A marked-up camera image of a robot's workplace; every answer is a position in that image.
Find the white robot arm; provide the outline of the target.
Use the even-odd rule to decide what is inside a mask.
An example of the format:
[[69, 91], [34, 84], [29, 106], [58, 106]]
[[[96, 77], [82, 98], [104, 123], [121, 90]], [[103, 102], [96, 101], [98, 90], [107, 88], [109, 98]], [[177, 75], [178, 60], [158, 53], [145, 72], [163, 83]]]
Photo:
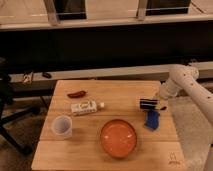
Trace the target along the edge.
[[174, 64], [169, 77], [154, 96], [158, 101], [175, 97], [183, 89], [213, 127], [213, 93], [197, 82], [199, 71], [193, 66]]

